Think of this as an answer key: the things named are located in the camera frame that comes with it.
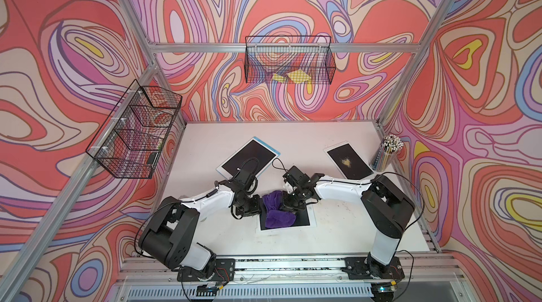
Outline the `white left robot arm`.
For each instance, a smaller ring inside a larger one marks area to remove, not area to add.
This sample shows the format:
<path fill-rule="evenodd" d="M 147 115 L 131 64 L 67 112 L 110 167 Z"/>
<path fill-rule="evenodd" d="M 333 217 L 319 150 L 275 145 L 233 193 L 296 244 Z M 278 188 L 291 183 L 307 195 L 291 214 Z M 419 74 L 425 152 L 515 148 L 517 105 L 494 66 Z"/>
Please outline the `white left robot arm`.
<path fill-rule="evenodd" d="M 226 208 L 236 220 L 261 214 L 260 197 L 254 193 L 257 187 L 255 172 L 240 169 L 231 179 L 216 181 L 214 189 L 201 197 L 169 196 L 149 216 L 137 245 L 171 270 L 185 267 L 209 277 L 215 254 L 193 241 L 198 223 Z"/>

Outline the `purple microfiber cloth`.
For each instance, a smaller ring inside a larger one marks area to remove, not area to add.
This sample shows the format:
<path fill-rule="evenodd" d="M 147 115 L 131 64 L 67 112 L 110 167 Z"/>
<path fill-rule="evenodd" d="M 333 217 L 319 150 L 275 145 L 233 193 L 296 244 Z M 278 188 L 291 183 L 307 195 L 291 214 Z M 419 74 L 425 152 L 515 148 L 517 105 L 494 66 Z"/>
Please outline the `purple microfiber cloth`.
<path fill-rule="evenodd" d="M 266 229 L 281 229 L 294 225 L 296 215 L 290 211 L 282 210 L 283 191 L 273 191 L 265 194 L 263 196 L 263 204 L 266 210 Z"/>

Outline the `blue white drawing tablet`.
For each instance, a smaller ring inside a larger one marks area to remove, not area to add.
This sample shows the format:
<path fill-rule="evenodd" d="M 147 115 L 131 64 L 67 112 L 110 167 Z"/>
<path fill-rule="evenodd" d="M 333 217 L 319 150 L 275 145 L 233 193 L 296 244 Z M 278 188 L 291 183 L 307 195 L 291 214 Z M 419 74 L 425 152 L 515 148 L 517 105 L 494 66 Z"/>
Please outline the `blue white drawing tablet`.
<path fill-rule="evenodd" d="M 258 178 L 280 155 L 278 150 L 254 136 L 221 163 L 216 171 L 225 179 L 229 179 L 241 168 L 256 170 L 255 176 Z"/>

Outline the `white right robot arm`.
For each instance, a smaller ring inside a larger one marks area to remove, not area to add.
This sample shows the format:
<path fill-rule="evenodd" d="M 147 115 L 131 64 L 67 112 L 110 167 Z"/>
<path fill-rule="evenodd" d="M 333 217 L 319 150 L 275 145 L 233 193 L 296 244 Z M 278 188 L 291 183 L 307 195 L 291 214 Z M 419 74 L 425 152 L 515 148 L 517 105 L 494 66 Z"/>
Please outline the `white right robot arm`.
<path fill-rule="evenodd" d="M 376 228 L 368 256 L 370 264 L 391 264 L 415 211 L 414 202 L 385 174 L 369 181 L 337 179 L 322 173 L 308 176 L 293 166 L 283 175 L 287 192 L 282 207 L 295 213 L 306 209 L 308 201 L 340 200 L 361 203 Z"/>

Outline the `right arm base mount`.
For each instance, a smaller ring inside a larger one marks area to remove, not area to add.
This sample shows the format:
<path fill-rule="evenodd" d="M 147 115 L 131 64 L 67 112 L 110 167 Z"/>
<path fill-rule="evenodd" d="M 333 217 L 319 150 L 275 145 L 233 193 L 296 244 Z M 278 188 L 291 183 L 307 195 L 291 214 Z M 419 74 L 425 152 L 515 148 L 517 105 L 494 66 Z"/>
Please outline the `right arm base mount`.
<path fill-rule="evenodd" d="M 399 258 L 394 256 L 388 265 L 382 265 L 378 261 L 367 257 L 348 257 L 344 259 L 344 267 L 341 271 L 352 280 L 395 280 L 400 282 L 405 278 Z"/>

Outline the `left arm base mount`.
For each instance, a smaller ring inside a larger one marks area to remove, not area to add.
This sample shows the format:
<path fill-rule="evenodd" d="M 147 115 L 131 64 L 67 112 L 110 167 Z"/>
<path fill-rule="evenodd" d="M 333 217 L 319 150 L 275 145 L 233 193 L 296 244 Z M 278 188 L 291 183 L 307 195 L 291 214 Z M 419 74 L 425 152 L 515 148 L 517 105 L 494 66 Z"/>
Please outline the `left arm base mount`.
<path fill-rule="evenodd" d="M 212 255 L 210 262 L 201 270 L 181 266 L 178 270 L 178 282 L 218 282 L 227 283 L 234 280 L 236 261 L 234 258 L 216 258 Z"/>

